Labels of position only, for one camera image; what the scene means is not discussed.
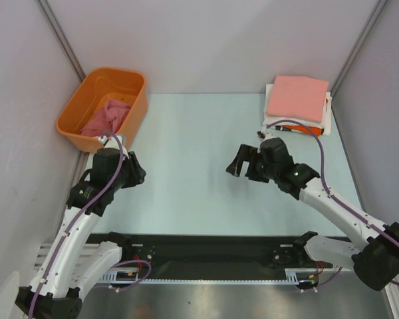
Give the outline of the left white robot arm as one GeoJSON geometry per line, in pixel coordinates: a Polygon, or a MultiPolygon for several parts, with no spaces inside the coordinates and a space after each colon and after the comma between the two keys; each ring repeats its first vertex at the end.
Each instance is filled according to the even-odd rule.
{"type": "Polygon", "coordinates": [[[78,260],[115,193],[142,184],[145,177],[134,152],[103,148],[94,154],[92,167],[70,191],[61,228],[38,273],[19,288],[15,304],[25,315],[77,318],[100,278],[115,265],[132,261],[131,238],[116,232],[106,234],[83,263],[78,260]]]}

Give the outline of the light pink t-shirt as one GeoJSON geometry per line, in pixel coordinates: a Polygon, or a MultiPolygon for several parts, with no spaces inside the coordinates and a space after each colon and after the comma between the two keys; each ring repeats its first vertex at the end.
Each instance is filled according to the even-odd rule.
{"type": "Polygon", "coordinates": [[[308,76],[278,75],[266,107],[266,114],[322,122],[329,82],[308,76]]]}

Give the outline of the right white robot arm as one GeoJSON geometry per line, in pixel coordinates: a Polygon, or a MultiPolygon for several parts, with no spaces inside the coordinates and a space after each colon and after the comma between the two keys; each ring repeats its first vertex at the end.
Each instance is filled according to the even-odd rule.
{"type": "Polygon", "coordinates": [[[352,270],[369,288],[379,291],[399,275],[399,223],[387,225],[364,211],[356,211],[336,196],[317,171],[296,163],[279,138],[265,140],[259,148],[240,145],[226,172],[239,176],[244,163],[252,181],[273,181],[296,200],[312,207],[340,229],[348,241],[314,232],[300,238],[293,258],[300,266],[323,261],[352,270]]]}

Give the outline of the dark pink t-shirt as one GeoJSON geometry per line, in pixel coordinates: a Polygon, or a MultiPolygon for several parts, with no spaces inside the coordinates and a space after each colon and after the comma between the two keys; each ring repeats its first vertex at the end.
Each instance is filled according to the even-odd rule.
{"type": "Polygon", "coordinates": [[[111,99],[105,102],[103,108],[95,110],[90,121],[80,130],[81,136],[99,137],[103,133],[116,133],[125,118],[127,117],[131,105],[111,99]]]}

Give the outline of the orange plastic basket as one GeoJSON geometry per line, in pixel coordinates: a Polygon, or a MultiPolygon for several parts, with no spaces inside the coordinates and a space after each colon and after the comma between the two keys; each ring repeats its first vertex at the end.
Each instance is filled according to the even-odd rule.
{"type": "Polygon", "coordinates": [[[102,147],[97,138],[82,136],[80,130],[93,119],[94,112],[108,100],[119,100],[130,105],[118,134],[129,148],[148,111],[147,81],[134,70],[102,67],[86,76],[56,121],[57,131],[68,138],[80,151],[95,153],[102,147]]]}

